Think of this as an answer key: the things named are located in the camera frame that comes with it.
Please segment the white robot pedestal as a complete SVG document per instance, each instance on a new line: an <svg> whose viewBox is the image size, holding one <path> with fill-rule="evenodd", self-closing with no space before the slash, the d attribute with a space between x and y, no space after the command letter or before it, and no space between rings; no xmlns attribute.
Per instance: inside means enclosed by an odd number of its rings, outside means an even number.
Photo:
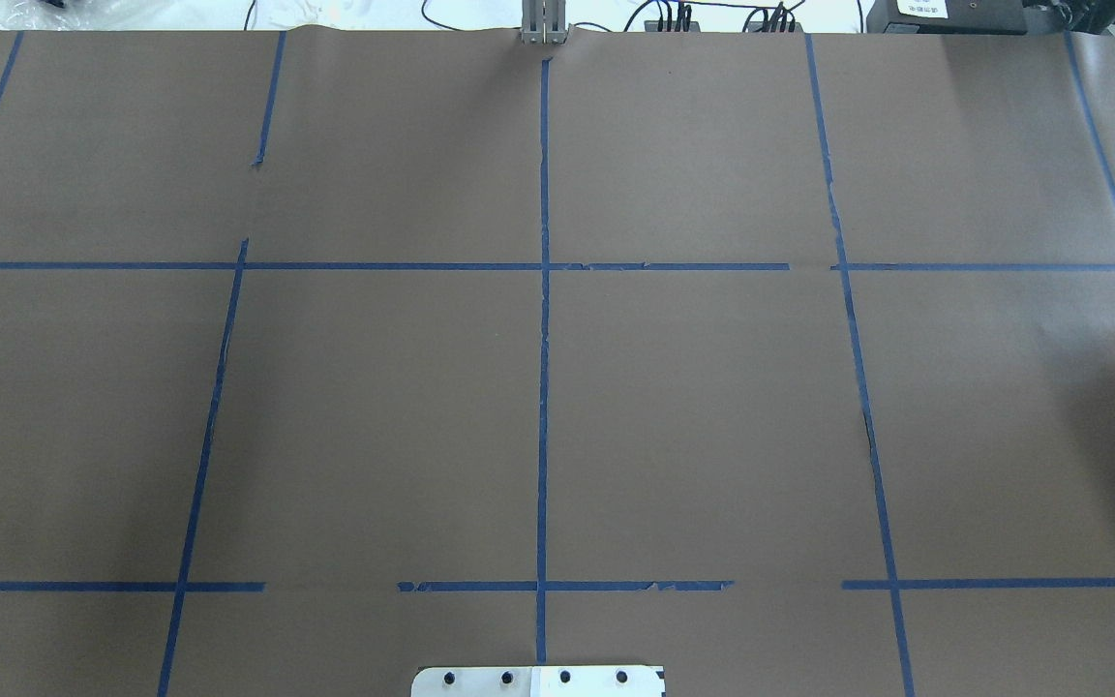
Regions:
<svg viewBox="0 0 1115 697"><path fill-rule="evenodd" d="M411 696L665 696L665 669L647 665L450 666L414 676Z"/></svg>

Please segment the aluminium frame post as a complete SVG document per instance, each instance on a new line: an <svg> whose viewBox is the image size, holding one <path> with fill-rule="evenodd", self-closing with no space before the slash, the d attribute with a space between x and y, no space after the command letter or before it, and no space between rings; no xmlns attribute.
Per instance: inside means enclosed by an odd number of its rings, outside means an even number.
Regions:
<svg viewBox="0 0 1115 697"><path fill-rule="evenodd" d="M521 41L524 45L561 45L569 37L565 0L523 0Z"/></svg>

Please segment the black power box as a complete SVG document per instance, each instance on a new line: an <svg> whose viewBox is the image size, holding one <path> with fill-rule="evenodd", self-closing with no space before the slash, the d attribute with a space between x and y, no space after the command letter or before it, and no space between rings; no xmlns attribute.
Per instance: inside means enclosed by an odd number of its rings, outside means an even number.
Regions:
<svg viewBox="0 0 1115 697"><path fill-rule="evenodd" d="M1059 33L1082 18L1085 1L876 1L867 33Z"/></svg>

